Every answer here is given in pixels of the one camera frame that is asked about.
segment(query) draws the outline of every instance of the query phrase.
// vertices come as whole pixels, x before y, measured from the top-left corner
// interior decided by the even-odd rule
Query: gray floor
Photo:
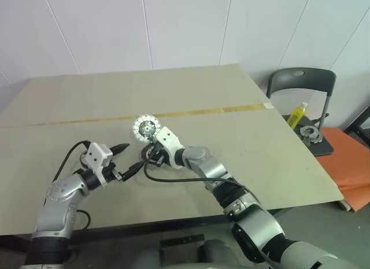
[[[336,203],[297,207],[279,216],[278,221],[289,238],[310,242],[363,269],[370,268],[369,205],[357,213],[345,212]],[[243,265],[251,266],[232,239],[230,225],[219,224],[79,245],[78,258],[66,264],[65,268],[129,268],[138,252],[158,247],[160,240],[193,234],[204,234],[206,239],[223,240]],[[166,248],[166,263],[195,261],[196,249],[200,245],[199,242]],[[18,268],[23,258],[22,255],[0,251],[0,268]]]

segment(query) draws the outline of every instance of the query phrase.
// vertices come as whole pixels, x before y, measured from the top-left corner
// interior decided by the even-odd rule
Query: chair
[[[285,89],[310,89],[316,91],[326,92],[326,100],[321,114],[321,118],[316,120],[310,120],[304,116],[295,128],[295,132],[299,134],[299,130],[302,126],[313,126],[319,123],[318,129],[321,131],[327,114],[330,97],[333,92],[336,75],[333,71],[318,68],[286,68],[274,72],[270,78],[267,87],[266,95],[271,98],[271,95],[280,90]],[[289,115],[283,116],[285,120],[288,119]],[[322,156],[333,153],[333,148],[323,137],[323,141],[320,143],[313,143],[309,147],[310,151],[314,156]]]
[[[321,143],[311,144],[309,149],[315,156],[318,156],[319,163],[338,185],[345,198],[344,201],[340,202],[341,205],[349,206],[357,211],[370,202],[370,150],[339,128],[322,128],[323,121],[328,115],[326,111],[335,79],[335,74],[325,69],[282,69],[270,76],[267,97],[270,98],[271,94],[276,91],[292,88],[327,93],[321,118],[309,120],[307,117],[303,117],[295,132],[299,133],[298,129],[304,125],[320,122],[319,130],[324,135],[324,139]]]

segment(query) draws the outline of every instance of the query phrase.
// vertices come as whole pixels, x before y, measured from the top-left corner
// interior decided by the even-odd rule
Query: white wall
[[[337,76],[326,119],[370,102],[370,0],[0,0],[0,111],[34,76],[240,63],[265,87],[285,67]],[[319,92],[273,95],[282,113]]]

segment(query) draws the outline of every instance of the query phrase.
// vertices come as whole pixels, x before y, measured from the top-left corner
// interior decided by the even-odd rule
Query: orange cloth
[[[323,128],[322,133],[334,152],[317,159],[357,211],[370,202],[370,150],[339,128]]]

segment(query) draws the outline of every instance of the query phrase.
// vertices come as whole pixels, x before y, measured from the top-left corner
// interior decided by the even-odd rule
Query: beige table surface
[[[267,209],[341,200],[336,184],[281,115],[261,107],[266,103],[238,65],[32,79],[0,114],[0,234],[33,231],[46,190],[75,142],[129,142],[114,162],[125,171],[138,161],[144,144],[131,134],[132,119],[124,117],[144,113],[246,105],[243,112],[160,120],[183,145],[207,146]],[[71,155],[61,178],[78,168],[82,150]],[[194,177],[186,169],[150,172]],[[157,183],[142,172],[96,189],[80,207],[91,214],[91,227],[222,213],[202,183]]]

